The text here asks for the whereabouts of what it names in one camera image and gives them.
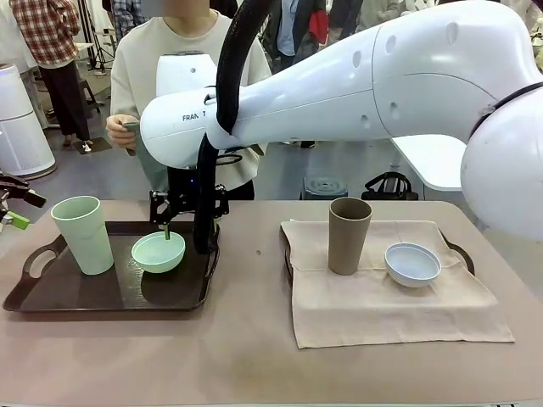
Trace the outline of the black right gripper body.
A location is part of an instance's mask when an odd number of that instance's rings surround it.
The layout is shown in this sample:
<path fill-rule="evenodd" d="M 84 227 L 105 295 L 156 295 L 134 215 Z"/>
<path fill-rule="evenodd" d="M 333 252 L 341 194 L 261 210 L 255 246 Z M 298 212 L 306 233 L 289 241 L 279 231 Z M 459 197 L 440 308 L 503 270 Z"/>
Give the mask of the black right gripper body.
<path fill-rule="evenodd" d="M 167 168 L 169 191 L 168 202 L 175 214 L 196 210 L 199 198 L 199 172 L 196 168 Z"/>

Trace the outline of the grey green cloth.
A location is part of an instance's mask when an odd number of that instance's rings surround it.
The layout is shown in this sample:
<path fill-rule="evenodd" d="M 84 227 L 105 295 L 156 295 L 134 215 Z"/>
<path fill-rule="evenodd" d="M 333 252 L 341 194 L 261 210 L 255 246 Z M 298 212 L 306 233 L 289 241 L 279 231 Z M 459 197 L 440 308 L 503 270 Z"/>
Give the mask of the grey green cloth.
<path fill-rule="evenodd" d="M 123 126 L 129 132 L 133 132 L 136 136 L 135 154 L 143 167 L 143 171 L 148 178 L 151 189 L 153 191 L 167 191 L 169 186 L 167 169 L 164 165 L 160 164 L 156 159 L 154 159 L 145 148 L 140 134 L 139 122 L 127 122 L 124 123 Z"/>

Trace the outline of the light green bowl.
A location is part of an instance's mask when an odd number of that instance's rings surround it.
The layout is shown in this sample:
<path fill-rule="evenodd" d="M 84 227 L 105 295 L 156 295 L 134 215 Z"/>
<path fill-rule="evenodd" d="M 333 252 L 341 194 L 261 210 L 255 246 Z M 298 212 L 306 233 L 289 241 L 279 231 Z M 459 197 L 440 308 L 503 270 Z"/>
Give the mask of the light green bowl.
<path fill-rule="evenodd" d="M 164 232 L 158 231 L 137 240 L 131 255 L 144 271 L 161 274 L 177 267 L 185 250 L 186 242 L 181 235 L 171 231 L 167 239 Z"/>

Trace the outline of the brown tall cup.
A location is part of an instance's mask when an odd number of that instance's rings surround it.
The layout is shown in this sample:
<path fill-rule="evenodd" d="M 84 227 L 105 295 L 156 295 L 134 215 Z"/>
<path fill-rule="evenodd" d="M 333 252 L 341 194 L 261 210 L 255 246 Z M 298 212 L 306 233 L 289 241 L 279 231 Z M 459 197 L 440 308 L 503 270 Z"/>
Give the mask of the brown tall cup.
<path fill-rule="evenodd" d="M 334 199 L 328 216 L 328 267 L 341 276 L 356 273 L 372 219 L 372 207 L 360 198 Z"/>

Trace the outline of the beige cloth mat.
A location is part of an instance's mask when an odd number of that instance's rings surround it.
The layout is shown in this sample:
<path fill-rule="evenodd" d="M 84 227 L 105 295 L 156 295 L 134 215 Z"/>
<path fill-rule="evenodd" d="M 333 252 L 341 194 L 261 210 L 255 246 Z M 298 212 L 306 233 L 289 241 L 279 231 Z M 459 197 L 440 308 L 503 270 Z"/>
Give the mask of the beige cloth mat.
<path fill-rule="evenodd" d="M 281 228 L 290 250 L 299 348 L 514 340 L 498 300 L 449 249 L 432 221 L 372 221 L 351 276 L 327 267 L 326 221 L 289 220 Z M 395 243 L 415 243 L 435 254 L 441 264 L 436 280 L 408 288 L 390 278 L 385 251 Z"/>

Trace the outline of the pale blue bowl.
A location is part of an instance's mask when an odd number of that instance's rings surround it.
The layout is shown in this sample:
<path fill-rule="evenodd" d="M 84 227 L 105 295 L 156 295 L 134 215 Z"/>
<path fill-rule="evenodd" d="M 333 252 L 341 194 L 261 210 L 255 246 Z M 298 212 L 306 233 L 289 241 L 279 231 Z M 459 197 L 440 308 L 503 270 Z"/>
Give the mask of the pale blue bowl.
<path fill-rule="evenodd" d="M 388 275 L 398 284 L 422 288 L 432 283 L 441 272 L 438 257 L 427 248 L 414 243 L 396 243 L 384 253 Z"/>

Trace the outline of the dark brown serving tray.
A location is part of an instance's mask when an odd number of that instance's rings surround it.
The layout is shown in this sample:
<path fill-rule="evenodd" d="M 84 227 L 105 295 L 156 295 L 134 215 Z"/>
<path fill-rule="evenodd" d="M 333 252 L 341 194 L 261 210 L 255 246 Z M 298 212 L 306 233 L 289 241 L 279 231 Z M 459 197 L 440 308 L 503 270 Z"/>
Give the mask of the dark brown serving tray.
<path fill-rule="evenodd" d="M 185 312 L 207 299 L 219 250 L 198 254 L 190 221 L 171 223 L 184 237 L 186 252 L 179 265 L 153 274 L 132 258 L 133 244 L 157 229 L 145 221 L 106 224 L 114 265 L 98 276 L 84 275 L 62 236 L 35 250 L 25 261 L 21 278 L 4 300 L 7 311 L 51 312 Z"/>
<path fill-rule="evenodd" d="M 467 271 L 472 276 L 476 276 L 474 262 L 471 256 L 467 253 L 467 251 L 461 246 L 455 243 L 452 243 L 441 230 L 439 230 L 439 233 L 441 234 L 447 247 L 450 250 L 456 252 L 462 258 L 462 261 L 465 264 Z M 286 267 L 286 277 L 287 277 L 289 285 L 292 285 L 293 279 L 294 279 L 294 269 L 290 261 L 291 247 L 290 247 L 290 243 L 288 242 L 287 236 L 283 231 L 281 231 L 281 237 L 283 238 L 283 243 L 284 243 L 284 261 L 285 261 L 285 267 Z"/>

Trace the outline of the person's right hand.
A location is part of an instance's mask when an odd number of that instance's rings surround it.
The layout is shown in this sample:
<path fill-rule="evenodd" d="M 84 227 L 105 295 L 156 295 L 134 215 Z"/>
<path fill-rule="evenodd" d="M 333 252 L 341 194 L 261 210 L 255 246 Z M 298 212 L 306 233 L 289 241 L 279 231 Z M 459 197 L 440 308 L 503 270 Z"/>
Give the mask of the person's right hand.
<path fill-rule="evenodd" d="M 137 147 L 136 134 L 127 129 L 125 124 L 138 123 L 137 118 L 128 114 L 112 114 L 106 120 L 106 130 L 109 139 L 119 148 L 129 153 L 135 153 Z"/>

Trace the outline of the light green tall cup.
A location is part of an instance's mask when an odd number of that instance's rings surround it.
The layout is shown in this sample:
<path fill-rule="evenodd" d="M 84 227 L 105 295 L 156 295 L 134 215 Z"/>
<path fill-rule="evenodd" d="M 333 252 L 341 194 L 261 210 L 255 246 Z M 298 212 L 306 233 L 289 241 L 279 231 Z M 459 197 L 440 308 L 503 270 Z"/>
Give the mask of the light green tall cup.
<path fill-rule="evenodd" d="M 54 205 L 50 214 L 83 274 L 96 276 L 113 266 L 114 257 L 97 198 L 67 198 Z"/>

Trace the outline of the grey round stool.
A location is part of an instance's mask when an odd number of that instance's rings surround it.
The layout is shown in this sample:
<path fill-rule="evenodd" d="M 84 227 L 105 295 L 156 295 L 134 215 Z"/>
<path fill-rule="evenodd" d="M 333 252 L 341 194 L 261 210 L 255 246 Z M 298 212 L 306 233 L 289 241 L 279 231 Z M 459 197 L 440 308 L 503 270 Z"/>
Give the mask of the grey round stool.
<path fill-rule="evenodd" d="M 325 200 L 349 196 L 346 184 L 334 176 L 306 176 L 302 181 L 300 200 Z"/>

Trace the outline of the black step stool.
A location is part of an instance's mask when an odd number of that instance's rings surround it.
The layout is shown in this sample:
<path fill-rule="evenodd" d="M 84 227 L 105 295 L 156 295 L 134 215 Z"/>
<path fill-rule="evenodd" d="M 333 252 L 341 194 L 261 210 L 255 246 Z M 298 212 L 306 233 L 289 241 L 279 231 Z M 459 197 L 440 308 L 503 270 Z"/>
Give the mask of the black step stool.
<path fill-rule="evenodd" d="M 93 117 L 93 111 L 95 111 L 97 114 L 100 114 L 100 107 L 103 106 L 104 103 L 96 99 L 87 80 L 80 78 L 78 80 L 78 83 L 83 107 L 85 109 L 87 118 L 90 119 Z"/>

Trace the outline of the bystander in red plaid shirt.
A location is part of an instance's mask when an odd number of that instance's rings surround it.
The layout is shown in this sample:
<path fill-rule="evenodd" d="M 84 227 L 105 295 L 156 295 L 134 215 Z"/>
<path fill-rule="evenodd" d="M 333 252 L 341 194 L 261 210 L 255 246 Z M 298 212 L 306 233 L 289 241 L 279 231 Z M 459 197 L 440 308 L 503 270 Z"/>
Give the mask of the bystander in red plaid shirt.
<path fill-rule="evenodd" d="M 14 19 L 39 68 L 64 145 L 77 138 L 92 151 L 76 68 L 79 14 L 71 0 L 8 0 Z"/>

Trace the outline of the black bag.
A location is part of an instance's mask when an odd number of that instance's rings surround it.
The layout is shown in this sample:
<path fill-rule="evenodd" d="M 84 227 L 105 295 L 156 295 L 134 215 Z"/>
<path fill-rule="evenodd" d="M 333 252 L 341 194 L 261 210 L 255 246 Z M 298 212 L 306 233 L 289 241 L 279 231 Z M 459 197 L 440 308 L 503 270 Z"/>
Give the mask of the black bag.
<path fill-rule="evenodd" d="M 417 201 L 419 195 L 412 190 L 409 179 L 396 171 L 388 171 L 376 176 L 365 184 L 361 199 L 365 201 Z"/>

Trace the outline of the bystander in dark jacket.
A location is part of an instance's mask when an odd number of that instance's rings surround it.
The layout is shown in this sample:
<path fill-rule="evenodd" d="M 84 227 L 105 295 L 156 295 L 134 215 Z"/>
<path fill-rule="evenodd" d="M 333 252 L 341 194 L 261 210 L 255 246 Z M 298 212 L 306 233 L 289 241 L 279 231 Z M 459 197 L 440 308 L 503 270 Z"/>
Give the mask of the bystander in dark jacket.
<path fill-rule="evenodd" d="M 261 43 L 273 73 L 308 58 L 326 43 L 326 0 L 274 0 Z"/>

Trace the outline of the bystander in blue plaid shirt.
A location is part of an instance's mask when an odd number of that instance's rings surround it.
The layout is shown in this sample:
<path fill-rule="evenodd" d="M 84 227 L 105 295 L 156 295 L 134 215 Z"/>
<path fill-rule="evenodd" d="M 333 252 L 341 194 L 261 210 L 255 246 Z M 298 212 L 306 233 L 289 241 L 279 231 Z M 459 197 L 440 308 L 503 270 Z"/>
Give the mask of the bystander in blue plaid shirt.
<path fill-rule="evenodd" d="M 141 0 L 112 0 L 116 29 L 123 35 L 144 24 L 148 18 L 143 15 Z"/>

